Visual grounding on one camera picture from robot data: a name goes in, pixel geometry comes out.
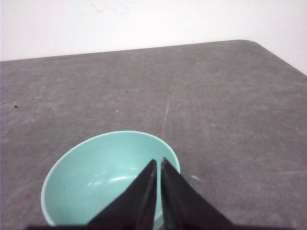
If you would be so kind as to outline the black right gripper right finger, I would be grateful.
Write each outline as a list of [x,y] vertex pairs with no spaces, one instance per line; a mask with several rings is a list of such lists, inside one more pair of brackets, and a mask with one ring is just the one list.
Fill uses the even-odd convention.
[[280,230],[281,227],[238,225],[202,198],[163,158],[161,201],[166,230]]

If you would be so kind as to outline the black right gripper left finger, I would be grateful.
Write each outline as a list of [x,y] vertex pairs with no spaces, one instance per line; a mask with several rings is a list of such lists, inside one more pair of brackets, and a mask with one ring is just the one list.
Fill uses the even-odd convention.
[[151,230],[157,197],[157,165],[151,160],[130,186],[86,225],[30,226],[29,230]]

